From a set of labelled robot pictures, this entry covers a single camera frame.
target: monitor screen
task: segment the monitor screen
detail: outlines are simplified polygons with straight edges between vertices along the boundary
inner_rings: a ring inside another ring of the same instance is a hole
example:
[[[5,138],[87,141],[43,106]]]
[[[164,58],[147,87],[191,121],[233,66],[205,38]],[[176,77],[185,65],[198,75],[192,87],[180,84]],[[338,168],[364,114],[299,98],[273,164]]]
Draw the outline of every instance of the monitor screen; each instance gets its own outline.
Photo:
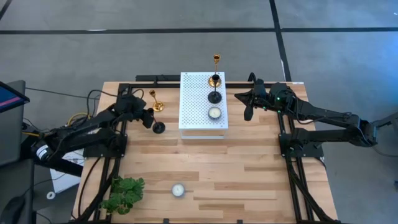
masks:
[[[23,94],[4,83],[0,85],[0,113],[29,102]]]

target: brass candle holder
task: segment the brass candle holder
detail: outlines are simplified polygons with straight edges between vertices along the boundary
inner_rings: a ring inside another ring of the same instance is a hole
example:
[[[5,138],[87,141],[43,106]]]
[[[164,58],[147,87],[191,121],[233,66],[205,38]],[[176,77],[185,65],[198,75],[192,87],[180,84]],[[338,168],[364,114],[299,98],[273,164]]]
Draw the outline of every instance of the brass candle holder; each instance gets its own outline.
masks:
[[[155,99],[155,103],[152,106],[152,108],[154,109],[154,111],[156,112],[161,112],[164,109],[164,104],[163,102],[157,101],[156,100],[156,92],[155,90],[151,90],[149,91],[149,94]]]
[[[217,74],[217,65],[218,65],[218,62],[220,61],[220,59],[221,59],[221,55],[220,54],[214,54],[213,55],[214,64],[216,65],[216,69],[215,69],[215,72],[214,72],[215,75]],[[219,87],[221,85],[221,80],[218,80],[218,82],[215,83],[213,81],[213,79],[210,77],[209,80],[208,80],[208,83],[209,83],[209,85],[211,87],[214,87],[214,86],[215,87]]]

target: white pegboard box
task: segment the white pegboard box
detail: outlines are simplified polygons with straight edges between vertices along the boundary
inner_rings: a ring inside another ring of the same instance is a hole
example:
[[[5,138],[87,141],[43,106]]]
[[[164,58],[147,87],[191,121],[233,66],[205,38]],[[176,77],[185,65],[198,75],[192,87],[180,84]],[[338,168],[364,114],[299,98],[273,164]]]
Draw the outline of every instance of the white pegboard box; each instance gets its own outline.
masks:
[[[208,95],[214,87],[208,84],[214,72],[182,72],[180,84],[180,116],[178,128],[182,139],[223,139],[228,129],[228,111],[226,106],[226,88],[224,72],[217,72],[221,85],[217,92],[222,100],[213,104]],[[212,120],[208,116],[211,107],[221,110],[221,117]]]

